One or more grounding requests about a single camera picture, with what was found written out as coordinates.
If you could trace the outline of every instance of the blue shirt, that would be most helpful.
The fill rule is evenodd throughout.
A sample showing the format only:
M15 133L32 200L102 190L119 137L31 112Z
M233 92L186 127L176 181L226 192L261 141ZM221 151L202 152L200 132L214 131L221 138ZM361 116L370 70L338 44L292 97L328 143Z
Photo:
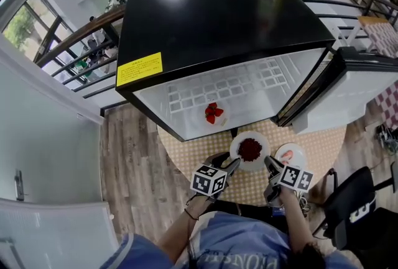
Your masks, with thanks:
M210 212L200 217L190 239L197 267L204 269L280 268L290 251L287 235L264 222L224 212ZM174 265L152 242L140 235L124 237L119 250L101 269L188 268L184 251ZM339 252L325 257L327 268L354 269Z

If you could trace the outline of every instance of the bracelet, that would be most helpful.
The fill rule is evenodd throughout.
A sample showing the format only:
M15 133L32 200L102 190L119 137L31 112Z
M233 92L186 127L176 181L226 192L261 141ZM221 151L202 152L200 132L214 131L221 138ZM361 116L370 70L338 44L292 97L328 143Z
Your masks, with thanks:
M188 214L189 217L191 217L194 221L198 221L199 218L194 218L192 217L192 215L187 211L187 209L185 208L184 211Z

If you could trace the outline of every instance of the wooden floor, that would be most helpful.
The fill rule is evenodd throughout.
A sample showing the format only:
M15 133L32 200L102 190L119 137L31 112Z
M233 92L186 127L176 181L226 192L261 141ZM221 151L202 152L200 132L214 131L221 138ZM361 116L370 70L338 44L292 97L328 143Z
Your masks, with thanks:
M362 166L372 169L375 184L390 177L389 165L395 157L381 148L372 130L365 131L377 121L379 109L369 103L366 115L348 125L334 165L339 183ZM333 191L331 181L332 177L321 180L310 192L309 201L324 202ZM155 124L129 104L106 113L101 134L101 185L104 200L115 215L118 236L135 232L152 241L177 218L190 196L188 180L171 162ZM377 205L398 212L398 194L391 188L379 191ZM322 217L322 210L312 204L310 227L316 228ZM319 243L322 251L333 250L329 240Z

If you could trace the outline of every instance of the round table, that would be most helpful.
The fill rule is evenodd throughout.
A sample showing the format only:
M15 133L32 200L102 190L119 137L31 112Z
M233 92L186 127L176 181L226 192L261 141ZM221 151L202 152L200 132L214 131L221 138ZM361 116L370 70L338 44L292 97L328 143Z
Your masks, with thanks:
M159 126L158 131L175 166L189 180L191 180L192 171L199 163L203 163L210 155L229 151L229 145L232 142L230 131L187 142L178 141ZM264 134L271 146L271 155L274 155L277 149L286 143L293 142L303 147L308 159L306 169L314 173L313 186L334 164L344 141L346 127L296 135L291 127L278 127L270 120L263 120L238 129L238 133L244 131L257 131ZM267 174L265 167L255 172L238 169L220 199L239 204L265 205L266 201L262 194L268 185Z

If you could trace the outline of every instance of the black chair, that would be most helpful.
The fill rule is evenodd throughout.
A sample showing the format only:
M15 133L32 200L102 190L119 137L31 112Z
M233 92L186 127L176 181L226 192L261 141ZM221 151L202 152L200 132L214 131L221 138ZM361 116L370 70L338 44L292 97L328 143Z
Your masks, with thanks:
M352 251L365 269L397 268L398 214L376 208L376 191L392 185L398 188L398 165L391 165L392 177L376 186L371 171L363 167L337 187L323 204L325 220L315 229L314 236L324 229L339 250Z

